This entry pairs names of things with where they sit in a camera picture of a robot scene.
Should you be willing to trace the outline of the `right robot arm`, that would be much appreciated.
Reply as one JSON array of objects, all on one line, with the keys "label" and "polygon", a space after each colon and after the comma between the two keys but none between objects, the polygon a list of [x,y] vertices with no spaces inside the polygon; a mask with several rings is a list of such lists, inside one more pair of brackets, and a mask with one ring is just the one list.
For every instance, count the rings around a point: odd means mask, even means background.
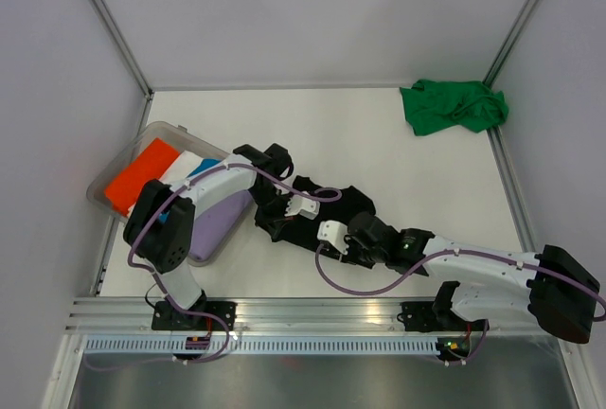
[{"label": "right robot arm", "polygon": [[341,227],[333,245],[354,263],[439,281],[432,315],[445,329],[488,321],[539,327],[570,343],[590,340],[599,283],[558,246],[540,253],[491,250],[422,229],[396,230],[367,212]]}]

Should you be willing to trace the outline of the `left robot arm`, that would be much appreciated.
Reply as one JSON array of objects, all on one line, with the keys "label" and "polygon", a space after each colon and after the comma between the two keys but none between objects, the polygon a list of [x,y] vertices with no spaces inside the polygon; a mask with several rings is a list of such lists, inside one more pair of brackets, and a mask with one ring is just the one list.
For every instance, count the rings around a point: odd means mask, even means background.
[{"label": "left robot arm", "polygon": [[243,192],[258,206],[270,205],[278,197],[276,187],[293,169],[292,157],[278,144],[265,151],[242,145],[218,164],[176,183],[151,179],[143,185],[123,239],[130,246],[129,266],[151,274],[165,295],[155,308],[158,317],[170,315],[185,329],[205,322],[206,295],[187,264],[194,223]]}]

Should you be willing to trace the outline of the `black t shirt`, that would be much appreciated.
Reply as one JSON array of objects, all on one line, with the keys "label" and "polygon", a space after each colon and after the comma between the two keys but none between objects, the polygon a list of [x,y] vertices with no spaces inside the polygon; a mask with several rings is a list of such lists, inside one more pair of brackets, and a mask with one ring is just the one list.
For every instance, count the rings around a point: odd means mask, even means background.
[{"label": "black t shirt", "polygon": [[[322,221],[337,221],[348,226],[348,223],[360,213],[375,214],[376,208],[370,198],[354,186],[340,188],[342,197],[334,203],[321,203],[319,213],[314,220],[308,220],[301,216],[295,216],[291,222],[293,238],[288,242],[294,246],[315,252],[320,241],[316,235],[319,224]],[[278,190],[267,180],[261,180],[261,176],[255,185],[249,189],[253,200],[255,194],[279,193]]]}]

